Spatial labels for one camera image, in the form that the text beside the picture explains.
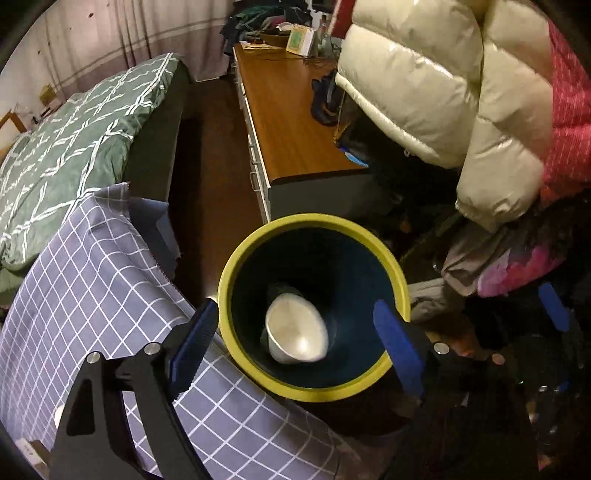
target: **drawer handle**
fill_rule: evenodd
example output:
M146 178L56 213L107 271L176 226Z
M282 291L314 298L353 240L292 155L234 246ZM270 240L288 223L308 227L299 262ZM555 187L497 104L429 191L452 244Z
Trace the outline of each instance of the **drawer handle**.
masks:
M252 183L252 176L253 176L253 175L256 175L256 172L254 172L254 171L252 171L252 172L251 172L251 187L252 187L252 191L253 191L253 192L260 192L260 191L261 191L261 189L258 189L258 190L257 190L257 189L255 188L254 184Z
M251 163L253 165L256 165L257 163L260 163L260 162L255 161L255 149L252 148L252 146L251 146Z

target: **yellow bucket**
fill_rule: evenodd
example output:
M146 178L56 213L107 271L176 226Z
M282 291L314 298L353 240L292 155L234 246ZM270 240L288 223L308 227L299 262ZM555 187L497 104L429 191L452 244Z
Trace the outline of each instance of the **yellow bucket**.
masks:
M327 356L283 365L261 347L268 287L296 288L322 314ZM262 387L293 400L340 400L370 387L392 366L373 324L384 300L410 319L407 283L388 248L363 227L319 213L275 220L234 251L220 279L220 329L232 358Z

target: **metal screw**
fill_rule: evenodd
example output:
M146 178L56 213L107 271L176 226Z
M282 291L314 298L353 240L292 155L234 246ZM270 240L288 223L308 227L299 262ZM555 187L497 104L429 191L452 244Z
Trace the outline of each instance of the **metal screw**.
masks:
M100 360L100 353L99 352L91 352L86 357L86 361L90 364L95 364Z
M433 345L433 350L439 355L447 355L449 353L449 346L443 342L437 342Z
M158 342L149 343L144 347L146 355L154 355L160 351L160 344Z
M500 353L493 353L491 355L491 360L495 365L503 365L505 363L505 357Z

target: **green plaid bedding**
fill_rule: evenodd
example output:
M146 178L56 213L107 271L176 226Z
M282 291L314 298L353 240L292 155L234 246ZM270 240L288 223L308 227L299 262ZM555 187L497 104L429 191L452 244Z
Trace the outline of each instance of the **green plaid bedding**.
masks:
M168 53L103 80L17 139L0 168L0 292L85 198L122 180L134 136L179 61Z

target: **blue gripper pad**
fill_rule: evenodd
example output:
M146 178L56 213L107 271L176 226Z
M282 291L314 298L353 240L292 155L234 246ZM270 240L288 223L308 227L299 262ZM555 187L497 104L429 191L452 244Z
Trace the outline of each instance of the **blue gripper pad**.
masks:
M219 317L217 303L207 299L195 312L191 322L195 316L199 319L188 332L176 355L170 360L168 391L174 398L191 386L195 373L216 333Z
M562 301L551 283L545 282L540 285L538 298L556 329L559 332L568 332L570 330L570 312L562 305Z
M431 342L416 325L405 322L397 310L386 302L374 305L374 326L390 359L404 392L420 397L424 392L421 376L431 349Z

